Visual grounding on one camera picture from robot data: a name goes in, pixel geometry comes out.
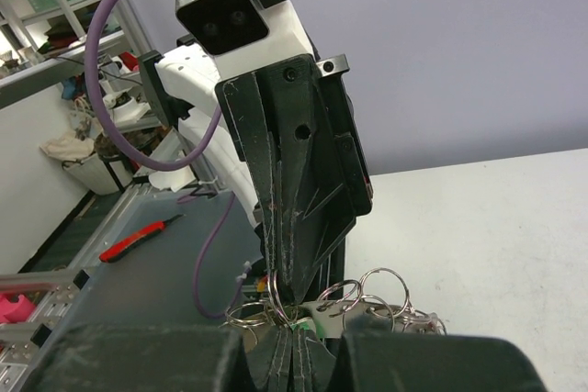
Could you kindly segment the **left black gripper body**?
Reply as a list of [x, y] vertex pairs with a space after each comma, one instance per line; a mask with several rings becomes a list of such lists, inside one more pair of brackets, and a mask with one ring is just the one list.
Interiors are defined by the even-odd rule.
[[344, 74], [350, 71], [344, 54], [316, 62], [319, 88], [334, 135], [337, 155], [354, 210], [365, 216], [373, 207], [373, 187], [358, 136], [352, 100], [346, 91]]

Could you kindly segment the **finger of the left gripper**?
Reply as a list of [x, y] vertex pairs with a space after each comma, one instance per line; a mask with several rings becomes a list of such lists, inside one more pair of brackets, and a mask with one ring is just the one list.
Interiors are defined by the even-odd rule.
[[268, 268], [287, 301], [305, 300], [321, 266], [356, 224], [357, 173], [345, 170], [351, 139], [340, 76], [324, 77], [310, 55], [257, 75], [270, 172], [260, 194]]

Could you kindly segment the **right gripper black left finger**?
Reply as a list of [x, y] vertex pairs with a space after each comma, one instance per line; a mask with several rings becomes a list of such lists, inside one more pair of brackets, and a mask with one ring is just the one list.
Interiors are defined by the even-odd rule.
[[255, 391], [241, 335], [206, 326], [84, 325], [65, 333], [28, 391]]

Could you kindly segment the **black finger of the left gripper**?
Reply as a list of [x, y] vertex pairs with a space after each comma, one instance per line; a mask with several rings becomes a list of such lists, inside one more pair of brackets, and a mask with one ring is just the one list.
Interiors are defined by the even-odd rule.
[[238, 156], [253, 181], [268, 270], [279, 282], [288, 280], [288, 223], [282, 197], [277, 97], [287, 83], [282, 71], [252, 71], [222, 81], [215, 89]]

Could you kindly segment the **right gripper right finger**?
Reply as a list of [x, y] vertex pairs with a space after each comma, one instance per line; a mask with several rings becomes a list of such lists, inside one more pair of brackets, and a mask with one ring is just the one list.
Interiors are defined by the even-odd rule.
[[339, 319], [336, 391], [545, 391], [536, 368], [505, 340], [393, 332], [380, 320]]

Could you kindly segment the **silver round keyring disc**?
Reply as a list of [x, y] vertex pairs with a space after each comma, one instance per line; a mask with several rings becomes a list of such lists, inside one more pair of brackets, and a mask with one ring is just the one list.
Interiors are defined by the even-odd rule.
[[[368, 279], [375, 274], [389, 274], [400, 283], [402, 296], [398, 305], [367, 290]], [[266, 298], [227, 310], [222, 325], [251, 334], [253, 343], [258, 344], [269, 329], [293, 330], [290, 326], [303, 317], [325, 320], [328, 332], [325, 340], [335, 340], [346, 331], [364, 328], [396, 333], [447, 334], [443, 320], [434, 312], [417, 308], [405, 280], [386, 267], [371, 269], [357, 279], [337, 282], [316, 299], [294, 306], [282, 305], [276, 289], [271, 288]]]

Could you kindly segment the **green tagged key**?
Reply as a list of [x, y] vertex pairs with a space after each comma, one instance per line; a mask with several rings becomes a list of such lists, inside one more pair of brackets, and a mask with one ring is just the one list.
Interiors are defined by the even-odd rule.
[[303, 317], [301, 319], [297, 319], [290, 327], [293, 330], [311, 330], [320, 340], [325, 340], [328, 337], [326, 322], [324, 319]]

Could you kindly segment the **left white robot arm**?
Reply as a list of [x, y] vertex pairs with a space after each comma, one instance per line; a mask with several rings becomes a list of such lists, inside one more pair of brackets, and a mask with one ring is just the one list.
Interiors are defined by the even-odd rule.
[[345, 90], [344, 55], [303, 54], [223, 80], [194, 39], [140, 59], [160, 118], [204, 157], [264, 244], [281, 297], [301, 303], [322, 265], [373, 207]]

